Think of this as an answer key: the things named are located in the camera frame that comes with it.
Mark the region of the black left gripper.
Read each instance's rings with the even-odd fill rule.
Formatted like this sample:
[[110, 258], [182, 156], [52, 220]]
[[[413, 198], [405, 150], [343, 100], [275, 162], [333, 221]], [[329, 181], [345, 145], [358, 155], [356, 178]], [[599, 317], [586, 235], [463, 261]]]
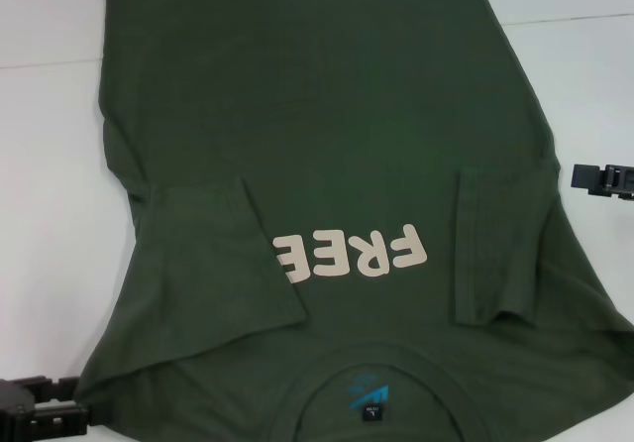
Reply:
[[36, 437], [37, 427], [87, 426], [90, 411], [80, 403], [36, 406], [36, 401], [72, 401], [79, 377], [38, 376], [1, 381], [1, 436]]

